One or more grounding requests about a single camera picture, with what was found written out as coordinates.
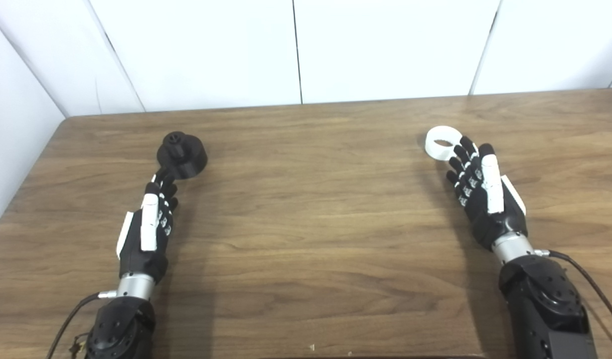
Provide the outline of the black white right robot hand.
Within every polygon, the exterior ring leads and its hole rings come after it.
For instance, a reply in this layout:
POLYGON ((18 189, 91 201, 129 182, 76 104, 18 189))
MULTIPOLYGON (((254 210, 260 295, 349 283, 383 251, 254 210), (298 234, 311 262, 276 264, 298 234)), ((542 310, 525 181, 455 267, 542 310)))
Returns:
POLYGON ((472 235, 491 250, 504 235, 527 237, 525 211, 519 197, 500 173, 499 161, 489 143, 475 145, 467 136, 454 147, 447 180, 463 207, 472 235))

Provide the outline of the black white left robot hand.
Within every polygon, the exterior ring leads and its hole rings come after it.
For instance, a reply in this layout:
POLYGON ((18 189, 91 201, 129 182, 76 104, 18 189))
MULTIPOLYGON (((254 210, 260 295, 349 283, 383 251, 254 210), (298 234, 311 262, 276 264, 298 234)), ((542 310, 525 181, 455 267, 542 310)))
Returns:
POLYGON ((169 170, 160 168, 147 182, 140 208, 126 214, 116 248, 119 277, 145 274, 158 284, 165 276, 165 253, 178 206, 174 180, 169 170))

